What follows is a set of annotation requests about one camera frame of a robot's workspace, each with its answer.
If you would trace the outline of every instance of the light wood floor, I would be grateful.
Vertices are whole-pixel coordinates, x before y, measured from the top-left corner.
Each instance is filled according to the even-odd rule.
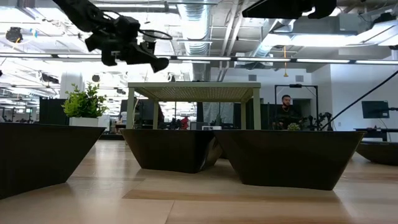
[[[0,224],[398,223],[398,167],[355,155],[334,191],[240,183],[226,160],[198,174],[143,170],[98,141],[66,184],[0,200]]]

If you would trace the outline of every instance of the trapezoidal planter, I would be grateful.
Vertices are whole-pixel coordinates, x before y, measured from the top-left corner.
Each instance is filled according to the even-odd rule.
[[[378,164],[398,166],[397,142],[362,142],[357,150],[361,156]]]
[[[242,183],[332,190],[363,133],[214,131]]]
[[[0,123],[0,199],[65,183],[103,131]]]
[[[122,129],[124,139],[143,169],[197,173],[214,165],[221,149],[212,131]]]

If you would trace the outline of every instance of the green plant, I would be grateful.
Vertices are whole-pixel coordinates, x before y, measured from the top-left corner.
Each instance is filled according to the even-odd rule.
[[[86,91],[80,91],[76,84],[73,92],[66,91],[69,98],[62,105],[63,111],[69,118],[97,118],[108,110],[103,106],[105,96],[97,96],[99,85],[88,85]]]
[[[290,125],[287,126],[287,129],[289,131],[300,131],[300,125],[296,124],[296,123],[291,123]]]

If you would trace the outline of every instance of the desk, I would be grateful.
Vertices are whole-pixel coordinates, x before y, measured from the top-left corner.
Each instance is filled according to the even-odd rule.
[[[261,83],[221,83],[221,82],[173,82],[173,83],[129,83],[127,100],[127,128],[132,129],[134,93],[154,101],[154,127],[160,101],[176,102],[240,102],[242,129],[246,129],[246,102],[253,99],[254,129],[261,129],[260,88]]]
[[[384,142],[387,141],[387,134],[388,133],[398,133],[397,128],[392,128],[392,129],[386,129],[386,128],[381,128],[381,129],[374,129],[374,128],[355,128],[355,131],[364,131],[366,134],[364,135],[363,138],[381,138]]]

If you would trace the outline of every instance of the monitor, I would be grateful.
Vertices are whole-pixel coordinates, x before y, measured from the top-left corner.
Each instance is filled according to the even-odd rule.
[[[363,118],[390,118],[388,101],[362,101]]]

